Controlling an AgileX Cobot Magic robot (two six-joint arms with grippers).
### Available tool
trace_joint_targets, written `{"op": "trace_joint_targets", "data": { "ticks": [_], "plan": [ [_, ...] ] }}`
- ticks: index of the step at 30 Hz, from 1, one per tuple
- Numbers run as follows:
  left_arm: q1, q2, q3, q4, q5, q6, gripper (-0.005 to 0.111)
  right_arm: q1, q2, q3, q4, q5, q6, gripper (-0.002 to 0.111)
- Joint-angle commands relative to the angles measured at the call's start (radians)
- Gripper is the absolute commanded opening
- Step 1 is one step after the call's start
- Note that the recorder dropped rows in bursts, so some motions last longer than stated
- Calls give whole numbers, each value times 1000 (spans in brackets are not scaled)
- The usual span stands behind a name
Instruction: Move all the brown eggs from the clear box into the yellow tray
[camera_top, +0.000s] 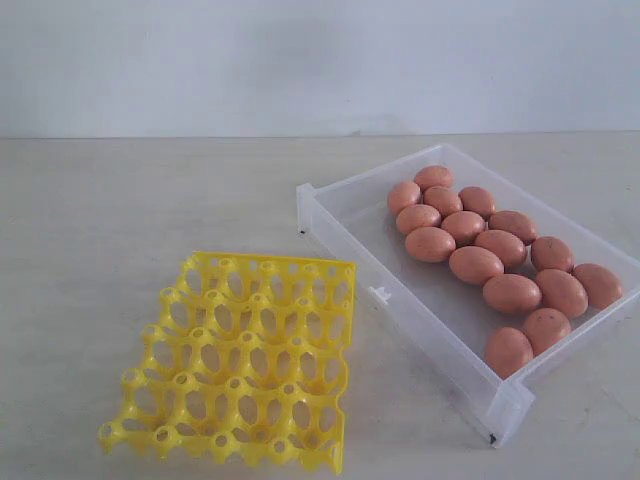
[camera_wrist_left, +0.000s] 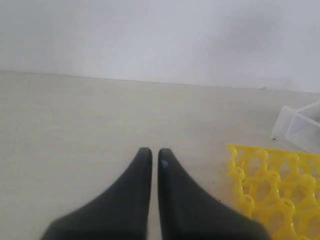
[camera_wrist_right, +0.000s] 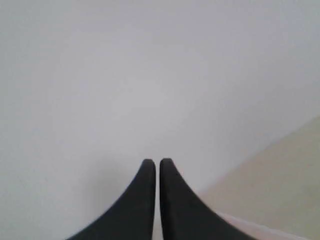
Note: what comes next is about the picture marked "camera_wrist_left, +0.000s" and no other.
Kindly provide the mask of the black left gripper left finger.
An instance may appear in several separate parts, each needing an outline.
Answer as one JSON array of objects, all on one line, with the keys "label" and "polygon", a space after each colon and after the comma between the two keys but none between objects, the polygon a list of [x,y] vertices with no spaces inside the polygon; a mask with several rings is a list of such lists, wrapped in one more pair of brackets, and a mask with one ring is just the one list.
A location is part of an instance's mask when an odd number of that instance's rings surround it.
[{"label": "black left gripper left finger", "polygon": [[153,156],[141,147],[122,175],[92,201],[54,220],[43,240],[145,240]]}]

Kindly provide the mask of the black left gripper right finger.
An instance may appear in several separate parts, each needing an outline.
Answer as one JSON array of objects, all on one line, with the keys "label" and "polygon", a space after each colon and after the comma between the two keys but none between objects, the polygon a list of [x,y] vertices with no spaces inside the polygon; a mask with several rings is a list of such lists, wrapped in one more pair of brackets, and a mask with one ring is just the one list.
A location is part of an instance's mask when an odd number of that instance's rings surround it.
[{"label": "black left gripper right finger", "polygon": [[169,148],[158,152],[157,195],[164,240],[269,240],[258,222],[226,206],[187,173]]}]

